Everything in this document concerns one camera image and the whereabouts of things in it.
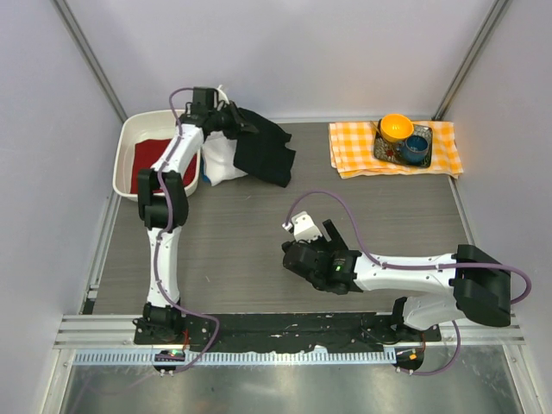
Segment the white t shirt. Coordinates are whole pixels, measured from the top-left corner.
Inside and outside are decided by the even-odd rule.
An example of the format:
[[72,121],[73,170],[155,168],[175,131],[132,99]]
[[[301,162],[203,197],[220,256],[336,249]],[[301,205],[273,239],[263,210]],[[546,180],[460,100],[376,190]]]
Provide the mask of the white t shirt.
[[[228,96],[219,85],[218,89],[223,94],[223,100],[230,102]],[[216,131],[205,137],[202,146],[202,161],[207,168],[213,186],[223,181],[238,179],[247,176],[243,170],[234,164],[237,149],[237,140],[229,140],[223,131]]]

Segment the black t shirt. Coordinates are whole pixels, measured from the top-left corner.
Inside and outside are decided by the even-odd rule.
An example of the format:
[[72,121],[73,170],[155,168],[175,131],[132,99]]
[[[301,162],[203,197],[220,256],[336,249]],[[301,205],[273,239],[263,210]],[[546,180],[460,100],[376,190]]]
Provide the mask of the black t shirt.
[[296,151],[288,148],[292,135],[252,110],[240,108],[257,133],[241,132],[236,139],[234,167],[269,184],[287,187]]

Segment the blue t shirt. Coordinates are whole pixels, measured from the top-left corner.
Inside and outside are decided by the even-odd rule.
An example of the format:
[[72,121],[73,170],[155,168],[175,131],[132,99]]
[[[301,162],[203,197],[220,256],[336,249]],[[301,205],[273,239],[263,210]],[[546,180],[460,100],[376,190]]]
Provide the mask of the blue t shirt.
[[206,184],[208,184],[210,186],[213,186],[212,181],[211,181],[209,175],[207,174],[206,165],[203,161],[201,161],[200,172],[201,172],[201,177],[202,177],[203,182],[205,182]]

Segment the white plastic tub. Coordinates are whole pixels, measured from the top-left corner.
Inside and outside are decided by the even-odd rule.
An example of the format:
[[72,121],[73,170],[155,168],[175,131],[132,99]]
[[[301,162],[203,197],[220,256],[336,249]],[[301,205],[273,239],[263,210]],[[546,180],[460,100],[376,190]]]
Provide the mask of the white plastic tub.
[[131,176],[135,157],[135,145],[145,140],[170,139],[164,153],[150,168],[161,168],[164,173],[177,172],[183,178],[186,168],[195,154],[201,160],[204,143],[203,131],[190,124],[177,125],[170,110],[145,112],[131,116],[122,126],[113,172],[113,189],[121,197],[136,202],[137,194],[131,194]]

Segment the orange checkered cloth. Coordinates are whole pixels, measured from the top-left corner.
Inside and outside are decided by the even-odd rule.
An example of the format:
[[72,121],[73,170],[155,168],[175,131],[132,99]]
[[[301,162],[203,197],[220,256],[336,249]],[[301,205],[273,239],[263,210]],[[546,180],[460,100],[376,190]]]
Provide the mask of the orange checkered cloth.
[[373,154],[376,132],[370,122],[333,122],[329,125],[330,163],[343,179],[375,175],[446,174],[458,178],[463,173],[451,122],[415,121],[432,130],[431,162],[427,168],[400,166],[379,160]]

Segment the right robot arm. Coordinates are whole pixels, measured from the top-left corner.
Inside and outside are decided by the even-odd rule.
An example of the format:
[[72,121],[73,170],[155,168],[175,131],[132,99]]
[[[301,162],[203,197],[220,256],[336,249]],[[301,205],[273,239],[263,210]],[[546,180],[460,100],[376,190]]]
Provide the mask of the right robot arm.
[[511,273],[479,248],[461,244],[452,254],[369,258],[348,248],[330,220],[323,226],[306,212],[284,224],[293,237],[282,245],[284,268],[322,292],[405,292],[389,320],[397,339],[462,318],[487,327],[510,325]]

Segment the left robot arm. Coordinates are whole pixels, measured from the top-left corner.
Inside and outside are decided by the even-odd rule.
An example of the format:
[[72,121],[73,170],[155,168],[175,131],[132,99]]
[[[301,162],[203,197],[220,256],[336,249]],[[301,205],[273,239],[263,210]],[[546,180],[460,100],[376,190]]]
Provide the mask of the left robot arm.
[[253,132],[233,101],[219,88],[185,87],[169,96],[173,138],[151,167],[137,174],[139,217],[150,247],[150,286],[142,315],[133,321],[135,343],[173,344],[185,333],[178,286],[178,245],[189,215],[183,177],[213,132]]

